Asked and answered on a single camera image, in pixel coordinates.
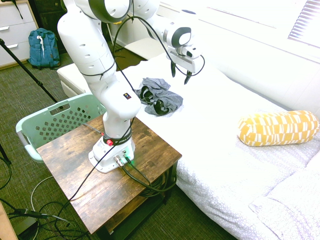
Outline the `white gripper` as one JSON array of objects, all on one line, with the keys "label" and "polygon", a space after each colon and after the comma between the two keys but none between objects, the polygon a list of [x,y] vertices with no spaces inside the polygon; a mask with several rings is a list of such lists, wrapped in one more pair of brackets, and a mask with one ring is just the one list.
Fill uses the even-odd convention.
[{"label": "white gripper", "polygon": [[176,75],[176,65],[181,66],[182,68],[187,70],[186,77],[184,80],[184,84],[186,85],[190,80],[192,73],[198,72],[198,59],[192,59],[189,56],[177,54],[172,49],[168,51],[168,54],[171,59],[170,68],[171,68],[171,75],[175,77]]}]

